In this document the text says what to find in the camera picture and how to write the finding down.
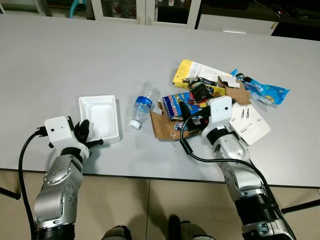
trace yellow box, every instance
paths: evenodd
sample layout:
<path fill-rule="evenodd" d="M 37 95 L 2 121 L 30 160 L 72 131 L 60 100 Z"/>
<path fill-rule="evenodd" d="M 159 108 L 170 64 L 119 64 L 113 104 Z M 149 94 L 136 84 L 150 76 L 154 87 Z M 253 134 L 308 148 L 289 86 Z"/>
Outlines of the yellow box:
<path fill-rule="evenodd" d="M 188 89 L 188 83 L 183 82 L 183 80 L 185 78 L 195 77 L 195 76 L 217 82 L 218 76 L 231 77 L 232 75 L 226 72 L 214 69 L 212 67 L 197 63 L 195 61 L 184 59 L 175 73 L 175 76 L 173 78 L 173 84 L 177 88 Z M 211 85 L 207 85 L 207 86 L 212 88 L 215 93 L 219 93 L 220 96 L 226 95 L 226 89 L 223 87 L 211 86 Z"/>

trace floor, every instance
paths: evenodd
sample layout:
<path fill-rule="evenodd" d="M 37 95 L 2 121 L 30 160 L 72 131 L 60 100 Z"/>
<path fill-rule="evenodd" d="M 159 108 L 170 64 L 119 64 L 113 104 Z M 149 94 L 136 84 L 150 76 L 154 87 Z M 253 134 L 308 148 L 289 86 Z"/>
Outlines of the floor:
<path fill-rule="evenodd" d="M 43 173 L 25 173 L 31 208 L 42 186 Z M 0 186 L 19 189 L 18 173 L 0 171 Z M 320 198 L 317 189 L 272 188 L 280 207 Z M 30 234 L 23 201 L 0 195 L 2 239 L 26 239 Z M 77 240 L 99 240 L 116 226 L 127 225 L 133 240 L 165 240 L 167 219 L 200 225 L 217 240 L 241 240 L 241 221 L 224 184 L 123 177 L 85 176 L 78 197 Z M 298 240 L 320 239 L 320 207 L 285 215 Z"/>

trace white table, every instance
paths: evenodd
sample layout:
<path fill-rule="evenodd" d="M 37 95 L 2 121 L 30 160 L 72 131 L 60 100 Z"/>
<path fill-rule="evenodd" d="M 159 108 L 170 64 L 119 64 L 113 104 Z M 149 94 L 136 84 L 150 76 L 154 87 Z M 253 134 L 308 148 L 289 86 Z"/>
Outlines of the white table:
<path fill-rule="evenodd" d="M 45 119 L 77 122 L 78 97 L 115 95 L 121 142 L 93 149 L 86 174 L 222 182 L 216 164 L 157 140 L 150 119 L 139 131 L 127 124 L 146 80 L 163 96 L 182 91 L 172 79 L 185 58 L 291 89 L 278 107 L 253 101 L 271 132 L 250 156 L 271 185 L 320 186 L 320 42 L 41 16 L 0 15 L 0 168 L 18 168 L 25 140 Z M 195 154 L 212 155 L 200 136 L 189 142 Z M 49 167 L 56 153 L 48 143 L 31 142 L 25 170 Z"/>

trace white foam tray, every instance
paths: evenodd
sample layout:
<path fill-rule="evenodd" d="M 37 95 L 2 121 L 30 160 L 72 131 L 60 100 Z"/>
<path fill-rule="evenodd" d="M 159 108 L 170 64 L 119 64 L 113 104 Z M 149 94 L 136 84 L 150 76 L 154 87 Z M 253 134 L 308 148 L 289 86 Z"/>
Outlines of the white foam tray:
<path fill-rule="evenodd" d="M 103 140 L 103 145 L 120 142 L 116 97 L 82 96 L 79 97 L 81 121 L 88 119 L 89 135 L 87 141 Z"/>

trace cardboard piece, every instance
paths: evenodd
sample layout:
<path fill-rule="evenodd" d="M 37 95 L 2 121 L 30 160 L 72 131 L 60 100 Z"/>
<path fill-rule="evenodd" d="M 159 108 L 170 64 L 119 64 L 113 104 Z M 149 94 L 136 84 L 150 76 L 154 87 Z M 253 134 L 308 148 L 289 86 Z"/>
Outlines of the cardboard piece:
<path fill-rule="evenodd" d="M 239 88 L 232 88 L 228 87 L 227 85 L 223 84 L 220 80 L 218 81 L 218 85 L 225 88 L 226 95 L 235 99 L 241 105 L 248 105 L 251 104 L 250 98 L 251 94 L 248 90 L 245 89 L 244 84 L 236 80 L 237 83 L 240 84 Z"/>
<path fill-rule="evenodd" d="M 158 114 L 154 111 L 150 111 L 150 118 L 152 122 L 152 128 L 154 136 L 159 140 L 176 141 L 180 139 L 180 131 L 175 130 L 174 126 L 178 121 L 171 121 L 167 116 L 166 109 L 161 102 L 157 102 L 157 107 L 161 110 L 162 114 Z M 192 132 L 184 131 L 183 136 L 188 138 L 197 134 L 199 131 Z"/>

